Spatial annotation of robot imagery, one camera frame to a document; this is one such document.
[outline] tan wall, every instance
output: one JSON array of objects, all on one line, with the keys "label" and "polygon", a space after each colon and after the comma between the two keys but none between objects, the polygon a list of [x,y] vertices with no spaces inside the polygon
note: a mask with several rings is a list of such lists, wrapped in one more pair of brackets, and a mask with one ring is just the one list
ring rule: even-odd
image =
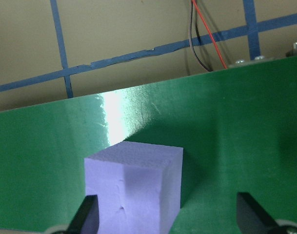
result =
[{"label": "tan wall", "polygon": [[[257,20],[297,13],[297,0],[255,0]],[[199,3],[212,31],[245,25],[242,0]],[[58,0],[69,66],[187,39],[187,0]],[[201,22],[199,32],[207,34]],[[267,57],[284,57],[297,25],[260,33]],[[247,37],[219,42],[228,64],[249,59]],[[222,69],[212,45],[199,55]],[[61,69],[50,2],[0,1],[0,85]],[[189,48],[71,76],[75,96],[179,78],[204,70]],[[67,98],[63,78],[0,93],[0,111]]]}]

